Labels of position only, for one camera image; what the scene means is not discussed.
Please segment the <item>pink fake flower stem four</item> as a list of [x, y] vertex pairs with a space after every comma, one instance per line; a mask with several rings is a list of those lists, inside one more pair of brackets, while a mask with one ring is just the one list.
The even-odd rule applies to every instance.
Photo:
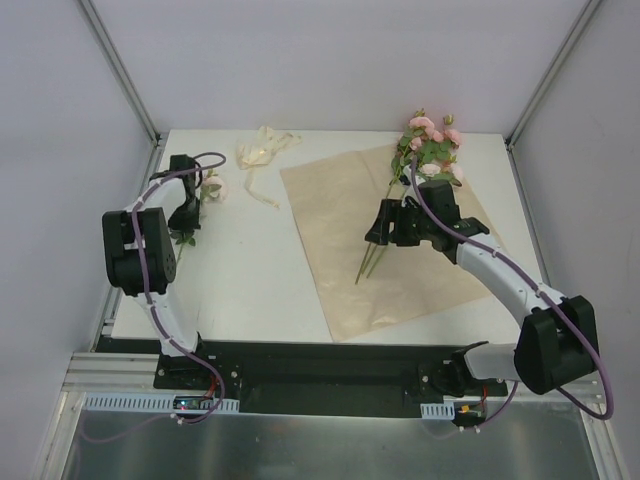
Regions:
[[202, 180], [198, 192], [198, 219], [193, 221], [193, 227], [191, 229], [186, 227], [180, 229], [170, 228], [170, 236], [175, 240], [175, 245], [178, 247], [177, 262], [181, 260], [186, 246], [196, 246], [197, 232], [202, 228], [202, 223], [206, 218], [206, 205], [223, 202], [228, 195], [228, 187], [215, 171], [211, 171]]

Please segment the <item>kraft wrapping paper sheet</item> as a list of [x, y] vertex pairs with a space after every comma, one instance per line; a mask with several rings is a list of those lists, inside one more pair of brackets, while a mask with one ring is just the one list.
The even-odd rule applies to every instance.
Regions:
[[381, 200], [403, 193], [388, 185], [394, 150], [350, 151], [281, 172], [332, 338], [413, 326], [412, 343], [516, 341], [519, 328], [507, 309], [427, 241], [377, 248], [373, 272], [358, 272]]

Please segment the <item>pink fake flower stem one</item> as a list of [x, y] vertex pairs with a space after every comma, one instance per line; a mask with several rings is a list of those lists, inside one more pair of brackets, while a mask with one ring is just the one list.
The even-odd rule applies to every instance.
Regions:
[[[462, 136], [454, 128], [455, 116], [447, 114], [440, 123], [432, 121], [435, 123], [435, 129], [423, 137], [422, 146], [418, 150], [410, 151], [410, 156], [403, 162], [403, 170], [399, 181], [392, 191], [397, 185], [407, 183], [406, 180], [402, 180], [402, 177], [405, 175], [405, 168], [409, 167], [413, 160], [417, 162], [418, 177], [420, 179], [446, 180], [456, 187], [462, 185], [464, 175], [457, 162], [457, 152], [462, 144]], [[392, 167], [395, 164], [396, 162], [392, 158], [391, 174]]]

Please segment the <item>pink fake flower stem three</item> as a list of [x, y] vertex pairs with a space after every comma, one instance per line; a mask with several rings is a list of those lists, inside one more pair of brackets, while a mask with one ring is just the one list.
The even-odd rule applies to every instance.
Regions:
[[389, 186], [401, 185], [405, 190], [398, 198], [381, 200], [373, 225], [365, 234], [367, 248], [358, 272], [373, 272], [382, 257], [378, 247], [417, 247], [424, 241], [455, 264], [464, 228], [454, 195], [459, 179], [439, 162], [420, 164], [412, 159], [396, 164], [393, 170]]

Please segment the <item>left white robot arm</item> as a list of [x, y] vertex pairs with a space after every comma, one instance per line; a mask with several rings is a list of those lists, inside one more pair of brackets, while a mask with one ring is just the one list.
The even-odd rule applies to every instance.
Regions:
[[174, 373], [188, 388], [204, 387], [210, 363], [198, 355], [201, 337], [184, 312], [173, 286], [178, 270], [174, 245], [191, 240], [200, 228], [196, 190], [203, 175], [185, 154], [170, 158], [141, 196], [123, 210], [102, 216], [105, 266], [110, 284], [133, 298], [159, 338], [158, 373]]

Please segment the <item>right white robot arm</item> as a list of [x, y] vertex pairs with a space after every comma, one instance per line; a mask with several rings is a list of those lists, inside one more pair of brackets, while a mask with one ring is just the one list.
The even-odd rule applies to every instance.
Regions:
[[461, 216], [448, 182], [421, 181], [400, 199], [382, 200], [365, 239], [398, 247], [430, 242], [479, 280], [520, 327], [514, 344], [480, 341], [454, 351], [431, 375], [439, 392], [461, 397], [487, 380], [502, 379], [521, 382], [542, 395], [596, 371], [591, 303], [534, 281], [503, 253], [487, 226], [475, 217]]

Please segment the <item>cream ribbon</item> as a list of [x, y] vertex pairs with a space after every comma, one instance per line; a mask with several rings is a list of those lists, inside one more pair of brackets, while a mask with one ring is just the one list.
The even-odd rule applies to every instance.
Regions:
[[246, 173], [244, 190], [254, 200], [274, 209], [280, 203], [254, 189], [256, 173], [268, 167], [282, 152], [292, 149], [302, 142], [302, 137], [288, 131], [274, 130], [269, 126], [261, 126], [250, 142], [239, 142], [236, 146], [236, 164]]

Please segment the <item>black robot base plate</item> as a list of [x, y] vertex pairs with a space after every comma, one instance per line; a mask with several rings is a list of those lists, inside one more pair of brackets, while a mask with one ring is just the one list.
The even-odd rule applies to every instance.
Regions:
[[444, 373], [452, 346], [205, 341], [197, 358], [158, 359], [157, 389], [214, 386], [243, 413], [417, 418], [445, 397], [507, 395], [495, 380], [456, 387]]

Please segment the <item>left aluminium frame post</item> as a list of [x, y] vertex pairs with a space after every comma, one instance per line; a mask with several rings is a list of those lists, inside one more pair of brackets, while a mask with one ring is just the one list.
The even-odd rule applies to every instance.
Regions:
[[157, 145], [161, 134], [156, 128], [134, 81], [132, 80], [118, 49], [109, 34], [101, 15], [91, 0], [75, 1], [81, 15], [93, 35], [106, 63], [111, 70], [124, 98], [129, 104], [146, 137], [152, 145]]

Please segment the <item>aluminium frame post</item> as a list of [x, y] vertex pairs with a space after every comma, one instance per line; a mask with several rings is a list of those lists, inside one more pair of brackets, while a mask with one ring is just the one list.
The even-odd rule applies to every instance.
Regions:
[[93, 35], [106, 63], [111, 70], [124, 98], [129, 104], [146, 137], [152, 145], [157, 145], [161, 134], [156, 128], [134, 81], [132, 80], [118, 49], [109, 34], [101, 15], [91, 0], [75, 1], [81, 15]]
[[571, 58], [587, 29], [604, 4], [605, 2], [603, 0], [588, 0], [584, 2], [584, 5], [572, 22], [567, 34], [552, 57], [548, 67], [545, 69], [523, 111], [519, 115], [509, 135], [505, 138], [505, 146], [508, 152], [514, 149], [522, 137], [565, 64]]

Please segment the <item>right aluminium frame post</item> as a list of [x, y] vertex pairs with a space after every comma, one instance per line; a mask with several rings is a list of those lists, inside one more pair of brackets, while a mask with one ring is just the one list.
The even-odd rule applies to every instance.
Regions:
[[508, 152], [514, 149], [522, 137], [565, 64], [571, 58], [587, 29], [604, 4], [605, 2], [603, 0], [588, 0], [584, 2], [584, 5], [572, 22], [567, 34], [552, 57], [548, 67], [545, 69], [523, 111], [519, 115], [509, 135], [505, 138], [505, 146]]

